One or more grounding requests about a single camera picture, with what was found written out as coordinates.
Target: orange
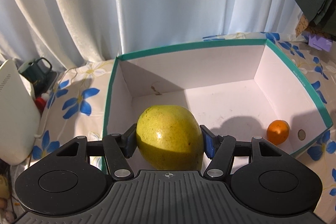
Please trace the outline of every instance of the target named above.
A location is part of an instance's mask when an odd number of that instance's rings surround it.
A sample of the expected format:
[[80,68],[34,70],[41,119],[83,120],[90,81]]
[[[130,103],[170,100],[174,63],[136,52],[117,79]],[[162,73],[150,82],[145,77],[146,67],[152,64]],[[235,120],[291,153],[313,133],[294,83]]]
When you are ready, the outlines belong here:
[[289,125],[282,120],[275,120],[267,128],[267,140],[274,145],[282,144],[289,135]]

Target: white box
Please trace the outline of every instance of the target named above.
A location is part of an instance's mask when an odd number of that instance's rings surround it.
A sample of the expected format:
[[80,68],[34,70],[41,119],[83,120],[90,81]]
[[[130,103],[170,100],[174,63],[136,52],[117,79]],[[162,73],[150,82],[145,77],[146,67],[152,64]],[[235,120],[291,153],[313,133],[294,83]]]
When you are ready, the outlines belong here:
[[[193,42],[119,56],[106,101],[103,135],[124,133],[152,105],[188,108],[215,135],[266,137],[274,120],[290,125],[279,147],[298,155],[332,126],[320,97],[270,40]],[[305,139],[298,131],[305,131]],[[134,173],[153,169],[137,150]],[[202,170],[210,160],[204,157]]]

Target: dark green mug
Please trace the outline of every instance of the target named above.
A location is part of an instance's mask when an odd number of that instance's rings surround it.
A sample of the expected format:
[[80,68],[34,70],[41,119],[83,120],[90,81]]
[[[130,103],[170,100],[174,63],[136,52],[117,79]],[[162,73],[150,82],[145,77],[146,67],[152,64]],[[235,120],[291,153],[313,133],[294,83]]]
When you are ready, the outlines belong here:
[[[47,71],[43,71],[43,69],[38,65],[41,60],[45,60],[49,64],[49,68]],[[39,59],[33,59],[23,63],[22,66],[18,69],[19,73],[24,76],[30,83],[33,84],[35,94],[39,94],[39,92],[44,88],[47,82],[48,73],[51,72],[53,66],[50,62],[41,57]]]

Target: purple sticky note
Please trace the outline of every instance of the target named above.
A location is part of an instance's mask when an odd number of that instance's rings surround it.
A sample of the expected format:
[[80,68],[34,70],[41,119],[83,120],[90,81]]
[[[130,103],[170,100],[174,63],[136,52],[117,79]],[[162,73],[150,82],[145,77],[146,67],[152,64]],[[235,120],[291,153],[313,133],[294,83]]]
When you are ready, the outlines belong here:
[[308,45],[316,48],[318,50],[325,50],[327,52],[330,51],[331,45],[333,41],[331,39],[326,39],[324,37],[320,37],[316,34],[309,34]]

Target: red object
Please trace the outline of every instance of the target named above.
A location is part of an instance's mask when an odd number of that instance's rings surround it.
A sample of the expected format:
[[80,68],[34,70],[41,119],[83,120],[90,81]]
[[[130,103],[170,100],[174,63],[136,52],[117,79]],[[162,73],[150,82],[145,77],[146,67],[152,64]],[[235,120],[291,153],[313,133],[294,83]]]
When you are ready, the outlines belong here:
[[35,102],[36,107],[38,108],[38,110],[42,114],[47,102],[45,100],[43,100],[41,97],[36,98],[34,102]]

